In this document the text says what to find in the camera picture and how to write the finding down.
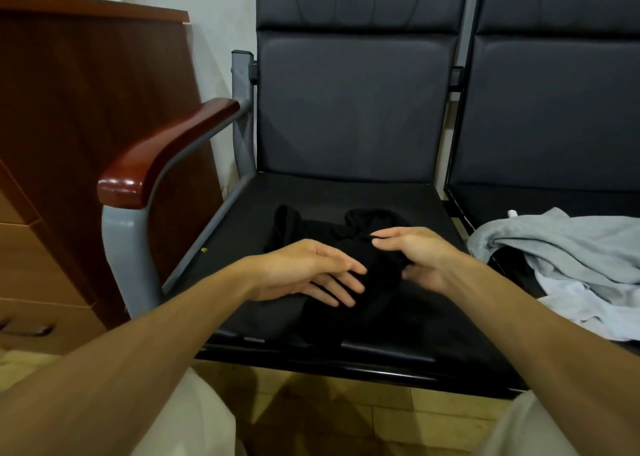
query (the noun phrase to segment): chair backrest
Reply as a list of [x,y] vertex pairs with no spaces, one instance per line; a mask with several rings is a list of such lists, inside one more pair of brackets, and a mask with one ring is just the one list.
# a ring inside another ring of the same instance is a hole
[[432,182],[464,0],[257,0],[258,168]]
[[640,0],[480,0],[449,183],[640,191]]

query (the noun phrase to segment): wall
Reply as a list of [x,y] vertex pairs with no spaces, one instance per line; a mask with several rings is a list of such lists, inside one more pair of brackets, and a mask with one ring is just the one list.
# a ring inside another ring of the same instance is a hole
[[[231,51],[256,53],[255,0],[124,0],[184,9],[191,17],[191,49],[202,100],[231,96]],[[237,182],[231,127],[212,139],[223,193]]]

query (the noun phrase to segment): person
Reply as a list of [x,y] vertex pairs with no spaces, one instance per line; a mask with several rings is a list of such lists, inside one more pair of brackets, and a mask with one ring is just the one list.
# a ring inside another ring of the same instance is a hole
[[[426,228],[374,234],[383,237],[373,240],[378,249],[412,260],[405,279],[455,302],[532,388],[478,455],[640,454],[636,355],[564,320]],[[312,240],[239,260],[7,391],[2,454],[234,454],[234,420],[189,369],[194,356],[245,300],[303,292],[353,306],[335,282],[362,292],[350,272],[365,268]]]

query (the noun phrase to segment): folded black cloth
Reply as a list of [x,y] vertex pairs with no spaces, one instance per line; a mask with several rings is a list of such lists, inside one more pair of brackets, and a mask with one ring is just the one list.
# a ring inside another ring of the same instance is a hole
[[297,210],[281,205],[264,247],[264,252],[271,252],[311,238],[340,249],[367,268],[365,275],[354,274],[365,287],[363,294],[345,286],[356,300],[354,307],[331,307],[311,297],[305,301],[295,331],[311,345],[339,345],[350,332],[371,323],[393,298],[402,270],[410,263],[402,252],[378,250],[371,243],[376,230],[409,226],[401,216],[390,210],[353,209],[345,213],[344,220],[345,225],[304,220]]

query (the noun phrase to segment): tiled floor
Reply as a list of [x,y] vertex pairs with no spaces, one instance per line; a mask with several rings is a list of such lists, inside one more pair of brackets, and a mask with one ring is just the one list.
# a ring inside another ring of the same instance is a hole
[[[0,353],[0,391],[55,360]],[[251,456],[462,456],[508,402],[196,361],[236,415]]]

